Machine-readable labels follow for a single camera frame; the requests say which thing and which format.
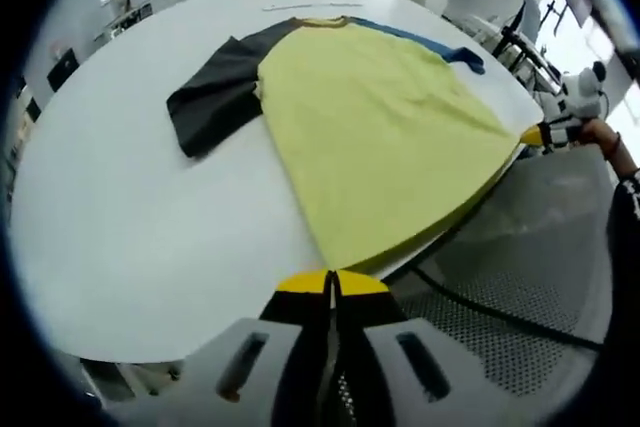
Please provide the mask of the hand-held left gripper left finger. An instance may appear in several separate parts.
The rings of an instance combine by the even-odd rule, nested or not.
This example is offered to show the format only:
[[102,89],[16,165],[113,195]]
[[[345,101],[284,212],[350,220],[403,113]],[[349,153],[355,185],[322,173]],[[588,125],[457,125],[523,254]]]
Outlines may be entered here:
[[314,425],[333,279],[329,271],[294,275],[258,318],[236,321],[190,357],[190,425]]

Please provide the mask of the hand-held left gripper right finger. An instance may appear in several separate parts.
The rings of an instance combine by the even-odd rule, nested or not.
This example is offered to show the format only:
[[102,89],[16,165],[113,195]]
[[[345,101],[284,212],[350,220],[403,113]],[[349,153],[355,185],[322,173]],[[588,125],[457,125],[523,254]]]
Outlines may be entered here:
[[481,365],[423,319],[409,319],[379,280],[334,280],[338,365],[359,426],[478,426]]

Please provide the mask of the person's right hand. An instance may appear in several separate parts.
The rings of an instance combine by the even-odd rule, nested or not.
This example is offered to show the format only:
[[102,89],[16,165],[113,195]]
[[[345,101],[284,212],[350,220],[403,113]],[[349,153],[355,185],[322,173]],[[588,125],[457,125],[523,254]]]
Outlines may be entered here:
[[621,143],[621,135],[599,118],[586,121],[579,134],[581,145],[597,145],[606,159],[615,155]]

